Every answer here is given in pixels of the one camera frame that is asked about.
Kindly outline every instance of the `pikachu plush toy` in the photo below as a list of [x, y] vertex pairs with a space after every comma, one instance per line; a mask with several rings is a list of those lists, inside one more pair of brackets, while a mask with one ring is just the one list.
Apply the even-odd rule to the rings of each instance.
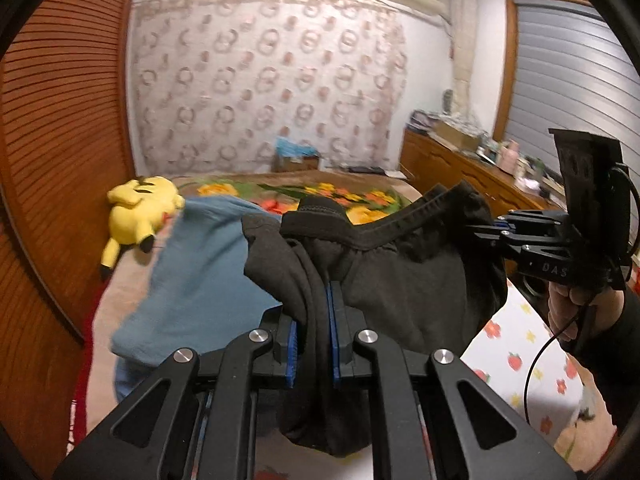
[[120, 246], [136, 244], [148, 253], [166, 217], [184, 207], [177, 187], [161, 176], [129, 180], [108, 192], [107, 199], [113, 208], [109, 215], [111, 237], [102, 252], [100, 270], [103, 277], [113, 270]]

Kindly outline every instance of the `floral bedspread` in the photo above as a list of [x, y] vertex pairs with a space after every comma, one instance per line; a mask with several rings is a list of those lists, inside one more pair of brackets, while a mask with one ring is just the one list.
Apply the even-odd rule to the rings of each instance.
[[199, 196], [229, 194], [259, 205], [266, 211], [283, 214], [295, 211], [300, 200], [308, 195], [325, 196], [346, 209], [349, 220], [356, 225], [373, 222], [408, 205], [410, 201], [392, 188], [347, 188], [331, 182], [307, 182], [273, 185], [264, 182], [241, 182], [226, 178], [203, 178], [197, 182]]

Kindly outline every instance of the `wooden cabinet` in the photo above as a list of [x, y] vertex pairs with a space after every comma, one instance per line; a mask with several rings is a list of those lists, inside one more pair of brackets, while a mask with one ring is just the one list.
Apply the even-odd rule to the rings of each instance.
[[498, 168], [466, 158], [430, 137], [413, 132], [404, 133], [400, 167], [409, 183], [421, 193], [438, 183], [452, 187], [466, 180], [482, 193], [494, 216], [503, 215], [509, 209], [551, 207], [543, 199], [521, 192], [513, 185], [513, 178]]

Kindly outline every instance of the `wooden wardrobe door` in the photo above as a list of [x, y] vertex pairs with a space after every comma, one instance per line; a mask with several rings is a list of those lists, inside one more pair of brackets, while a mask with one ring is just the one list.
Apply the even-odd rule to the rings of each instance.
[[79, 330], [108, 239], [106, 193], [134, 175], [124, 94], [130, 0], [44, 0], [0, 67], [0, 178], [45, 290]]
[[0, 422], [43, 479], [64, 458], [82, 343], [20, 257], [0, 205]]

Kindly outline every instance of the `wooden window frame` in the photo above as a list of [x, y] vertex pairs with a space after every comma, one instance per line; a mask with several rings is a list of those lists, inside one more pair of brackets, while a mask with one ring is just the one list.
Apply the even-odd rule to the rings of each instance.
[[[561, 0], [574, 4], [593, 7], [588, 0]], [[506, 47], [504, 50], [504, 70], [502, 71], [502, 91], [498, 102], [495, 118], [494, 139], [500, 142], [504, 138], [504, 131], [509, 120], [511, 99], [513, 97], [513, 83], [516, 77], [516, 60], [518, 59], [518, 8], [515, 0], [506, 0], [507, 27]]]

